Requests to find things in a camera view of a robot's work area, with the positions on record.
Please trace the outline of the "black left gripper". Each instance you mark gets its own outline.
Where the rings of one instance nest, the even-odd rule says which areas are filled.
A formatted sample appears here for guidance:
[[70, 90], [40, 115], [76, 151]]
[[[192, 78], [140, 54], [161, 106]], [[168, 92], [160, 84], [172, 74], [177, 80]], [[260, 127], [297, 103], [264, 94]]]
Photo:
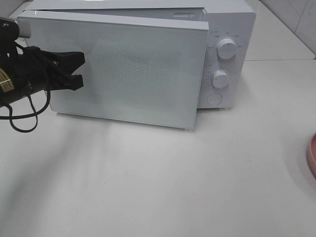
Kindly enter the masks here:
[[82, 75], [72, 75], [85, 63], [83, 52], [49, 52], [26, 47], [23, 54], [13, 47], [0, 54], [0, 97], [22, 99], [45, 90], [78, 90]]

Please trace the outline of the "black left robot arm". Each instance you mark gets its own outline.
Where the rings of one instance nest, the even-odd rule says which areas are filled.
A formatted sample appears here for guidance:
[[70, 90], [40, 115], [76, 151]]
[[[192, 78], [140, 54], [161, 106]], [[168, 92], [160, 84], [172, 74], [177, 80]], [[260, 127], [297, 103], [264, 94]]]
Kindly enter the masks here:
[[82, 52], [49, 52], [35, 46], [14, 57], [1, 57], [0, 103], [11, 104], [42, 90], [80, 89], [82, 75], [74, 72], [84, 63]]

